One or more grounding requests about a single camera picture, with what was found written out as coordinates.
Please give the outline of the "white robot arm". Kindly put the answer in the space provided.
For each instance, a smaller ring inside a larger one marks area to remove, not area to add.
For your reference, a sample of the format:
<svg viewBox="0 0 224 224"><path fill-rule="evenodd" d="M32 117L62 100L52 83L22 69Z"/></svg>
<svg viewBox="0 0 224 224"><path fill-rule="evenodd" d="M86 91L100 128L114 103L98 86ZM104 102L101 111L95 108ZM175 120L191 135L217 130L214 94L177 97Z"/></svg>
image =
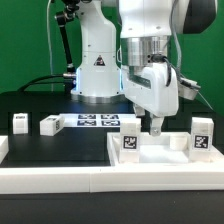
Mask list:
<svg viewBox="0 0 224 224"><path fill-rule="evenodd" d="M215 20L217 0L74 0L82 32L82 62L72 94L91 102L123 94L138 116L149 112L150 133L161 133L179 98L193 99L196 82L167 56L170 38L198 34Z"/></svg>

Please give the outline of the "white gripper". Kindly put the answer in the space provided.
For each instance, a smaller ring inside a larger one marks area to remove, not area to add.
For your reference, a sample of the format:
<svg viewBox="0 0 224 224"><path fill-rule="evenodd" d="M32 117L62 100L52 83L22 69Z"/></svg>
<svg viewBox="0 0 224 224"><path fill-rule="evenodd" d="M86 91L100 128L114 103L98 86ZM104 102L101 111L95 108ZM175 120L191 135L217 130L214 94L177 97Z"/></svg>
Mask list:
<svg viewBox="0 0 224 224"><path fill-rule="evenodd" d="M173 116L179 107L176 72L168 74L166 63L152 63L149 67L122 66L125 97L132 101L136 117L150 115L150 134L159 136L163 117Z"/></svg>

